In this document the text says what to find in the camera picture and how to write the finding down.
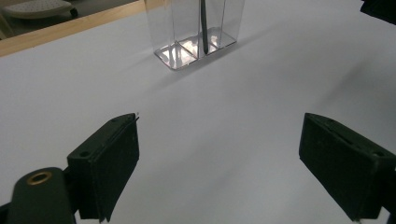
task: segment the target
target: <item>clear plastic container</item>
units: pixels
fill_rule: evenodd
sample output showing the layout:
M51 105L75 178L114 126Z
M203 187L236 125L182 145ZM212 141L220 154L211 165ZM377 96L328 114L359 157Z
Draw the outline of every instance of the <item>clear plastic container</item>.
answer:
M145 0L145 4L155 55L169 68L179 69L236 42L245 0Z

